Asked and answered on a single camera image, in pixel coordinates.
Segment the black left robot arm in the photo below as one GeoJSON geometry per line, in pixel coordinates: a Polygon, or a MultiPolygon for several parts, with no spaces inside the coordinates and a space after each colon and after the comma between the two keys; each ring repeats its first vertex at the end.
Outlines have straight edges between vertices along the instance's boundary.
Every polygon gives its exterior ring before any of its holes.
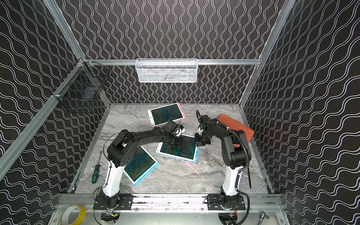
{"type": "Polygon", "coordinates": [[[130,132],[122,130],[107,148],[109,161],[106,181],[99,195],[106,201],[118,196],[120,182],[125,167],[132,161],[138,147],[149,143],[179,144],[185,128],[169,121],[162,127],[155,127],[148,131],[130,132]]]}

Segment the pink framed writing tablet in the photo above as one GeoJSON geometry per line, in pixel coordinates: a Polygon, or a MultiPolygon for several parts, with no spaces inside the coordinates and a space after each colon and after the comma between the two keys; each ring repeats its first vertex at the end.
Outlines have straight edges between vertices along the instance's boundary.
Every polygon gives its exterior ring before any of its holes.
{"type": "Polygon", "coordinates": [[[178,122],[186,119],[180,103],[172,103],[148,110],[149,119],[153,127],[164,125],[169,121],[178,122]]]}

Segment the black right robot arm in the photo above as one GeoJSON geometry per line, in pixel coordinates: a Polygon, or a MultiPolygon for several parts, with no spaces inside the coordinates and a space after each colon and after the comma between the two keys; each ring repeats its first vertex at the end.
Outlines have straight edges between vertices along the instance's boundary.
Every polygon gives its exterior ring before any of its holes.
{"type": "Polygon", "coordinates": [[[249,168],[251,153],[244,131],[235,131],[218,119],[201,115],[196,111],[199,122],[195,142],[198,147],[211,144],[212,137],[221,140],[222,158],[226,165],[226,178],[221,187],[219,198],[222,206],[229,207],[244,195],[238,188],[241,174],[249,168]]]}

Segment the blue writing tablet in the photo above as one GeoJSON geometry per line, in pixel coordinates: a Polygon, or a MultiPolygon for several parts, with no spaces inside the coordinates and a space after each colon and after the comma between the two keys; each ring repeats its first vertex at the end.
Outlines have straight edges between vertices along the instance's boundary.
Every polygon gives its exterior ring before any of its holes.
{"type": "Polygon", "coordinates": [[[156,153],[196,163],[199,149],[194,137],[182,135],[178,144],[160,142],[157,146],[156,153]]]}
{"type": "Polygon", "coordinates": [[[134,186],[138,186],[158,165],[159,162],[140,146],[132,161],[125,167],[124,173],[134,186]]]}

